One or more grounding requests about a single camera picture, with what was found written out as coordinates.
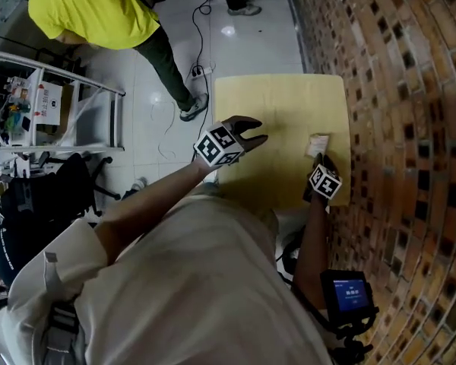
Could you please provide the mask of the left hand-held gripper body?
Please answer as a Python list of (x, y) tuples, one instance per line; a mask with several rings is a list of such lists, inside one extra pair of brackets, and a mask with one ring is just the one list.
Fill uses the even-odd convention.
[(246, 154), (244, 138), (233, 134), (233, 116), (207, 128), (194, 144), (194, 149), (209, 167), (230, 165)]

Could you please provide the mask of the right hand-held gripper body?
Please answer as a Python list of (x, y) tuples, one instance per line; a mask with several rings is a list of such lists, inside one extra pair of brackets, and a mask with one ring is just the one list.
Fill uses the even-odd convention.
[(313, 164), (312, 171), (306, 177), (303, 200), (310, 202), (314, 195), (320, 195), (326, 202), (332, 200), (342, 186), (342, 179), (337, 168), (326, 168), (322, 164)]

